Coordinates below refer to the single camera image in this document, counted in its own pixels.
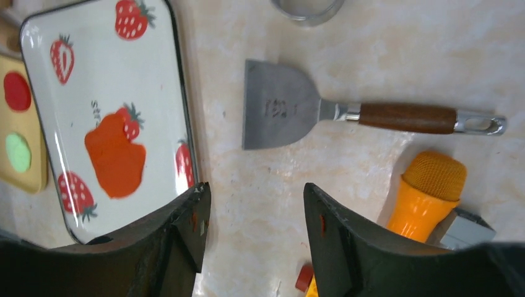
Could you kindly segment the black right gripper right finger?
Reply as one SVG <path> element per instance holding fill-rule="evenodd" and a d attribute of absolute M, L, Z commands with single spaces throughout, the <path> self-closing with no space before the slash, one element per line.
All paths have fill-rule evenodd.
<path fill-rule="evenodd" d="M 393 233 L 313 183 L 303 190 L 320 296 L 523 296 L 524 244 L 457 251 Z"/>

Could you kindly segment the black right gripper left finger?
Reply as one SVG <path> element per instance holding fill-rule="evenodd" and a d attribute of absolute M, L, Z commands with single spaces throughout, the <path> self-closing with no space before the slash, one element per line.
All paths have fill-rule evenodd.
<path fill-rule="evenodd" d="M 1 238 L 2 296 L 191 296 L 211 213 L 208 183 L 87 244 Z"/>

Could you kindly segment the orange dough disc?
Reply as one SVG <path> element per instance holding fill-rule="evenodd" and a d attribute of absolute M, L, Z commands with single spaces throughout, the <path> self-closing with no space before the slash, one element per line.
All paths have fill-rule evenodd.
<path fill-rule="evenodd" d="M 124 126 L 122 115 L 109 114 L 84 138 L 97 181 L 111 199 L 130 196 L 142 183 L 146 149 L 126 137 Z"/>

